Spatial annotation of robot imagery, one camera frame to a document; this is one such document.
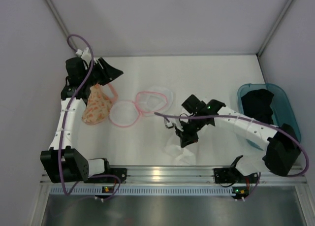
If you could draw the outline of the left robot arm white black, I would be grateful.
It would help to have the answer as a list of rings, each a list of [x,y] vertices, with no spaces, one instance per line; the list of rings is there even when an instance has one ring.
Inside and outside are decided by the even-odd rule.
[[[106,158],[86,159],[76,150],[81,116],[87,107],[93,85],[108,85],[123,71],[112,67],[103,58],[87,63],[80,57],[65,62],[66,85],[61,92],[61,114],[55,137],[41,163],[52,183],[106,182],[113,173]]]

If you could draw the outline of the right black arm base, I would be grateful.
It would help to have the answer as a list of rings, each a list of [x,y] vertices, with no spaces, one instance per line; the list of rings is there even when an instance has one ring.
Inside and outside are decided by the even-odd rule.
[[[231,167],[214,168],[213,171],[216,184],[253,184],[256,183],[258,180],[258,173],[244,176],[238,170]]]

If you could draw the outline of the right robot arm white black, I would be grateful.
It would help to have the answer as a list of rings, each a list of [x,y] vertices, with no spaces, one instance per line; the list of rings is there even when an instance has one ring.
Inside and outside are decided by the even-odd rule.
[[[301,153],[294,129],[288,124],[268,125],[232,110],[223,102],[212,99],[205,103],[195,95],[189,96],[182,107],[189,116],[175,120],[181,148],[198,142],[198,132],[212,125],[231,131],[261,149],[260,154],[240,155],[231,164],[231,168],[243,176],[270,171],[286,177]]]

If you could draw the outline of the white mesh laundry bag pink trim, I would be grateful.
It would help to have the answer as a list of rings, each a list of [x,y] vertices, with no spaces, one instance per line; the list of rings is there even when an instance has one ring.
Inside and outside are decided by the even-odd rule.
[[[141,116],[153,116],[156,112],[170,109],[174,93],[165,87],[151,86],[136,94],[134,100],[119,100],[111,108],[109,120],[112,124],[128,128],[134,125]]]

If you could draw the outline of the white bra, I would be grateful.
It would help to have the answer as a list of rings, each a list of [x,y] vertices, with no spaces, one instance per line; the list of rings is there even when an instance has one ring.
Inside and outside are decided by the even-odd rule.
[[[189,115],[190,113],[184,108],[178,114],[178,116],[182,117]],[[169,120],[175,124],[175,119],[171,118]],[[181,148],[180,138],[175,133],[175,127],[172,130],[174,132],[168,139],[164,151],[173,158],[174,165],[196,165],[200,142]]]

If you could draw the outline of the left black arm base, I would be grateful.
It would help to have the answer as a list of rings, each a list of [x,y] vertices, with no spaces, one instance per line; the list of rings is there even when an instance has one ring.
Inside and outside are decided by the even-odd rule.
[[[84,183],[89,184],[114,184],[124,183],[127,177],[127,168],[111,167],[107,172],[94,175]]]

